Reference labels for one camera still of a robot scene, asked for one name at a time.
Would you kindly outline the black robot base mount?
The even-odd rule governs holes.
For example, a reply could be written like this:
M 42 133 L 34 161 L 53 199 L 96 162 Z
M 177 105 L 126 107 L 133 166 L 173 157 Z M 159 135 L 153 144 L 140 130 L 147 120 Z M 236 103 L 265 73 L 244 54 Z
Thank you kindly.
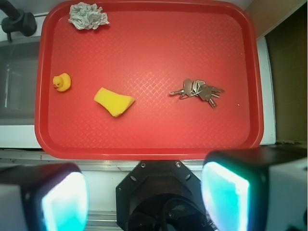
M 181 161 L 141 161 L 116 186 L 124 231 L 212 231 L 201 181 Z

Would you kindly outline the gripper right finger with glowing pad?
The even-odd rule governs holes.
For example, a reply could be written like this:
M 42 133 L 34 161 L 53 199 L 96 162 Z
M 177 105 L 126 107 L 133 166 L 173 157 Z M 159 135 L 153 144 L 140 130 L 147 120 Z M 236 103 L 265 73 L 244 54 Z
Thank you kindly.
M 305 231 L 308 228 L 308 151 L 257 147 L 211 151 L 201 193 L 220 231 Z

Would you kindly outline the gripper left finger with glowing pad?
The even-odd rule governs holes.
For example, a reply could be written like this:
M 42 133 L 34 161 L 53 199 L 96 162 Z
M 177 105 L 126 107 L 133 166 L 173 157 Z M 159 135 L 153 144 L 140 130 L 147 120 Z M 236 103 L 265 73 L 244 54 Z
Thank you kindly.
M 89 187 L 73 163 L 0 169 L 2 231 L 83 231 Z

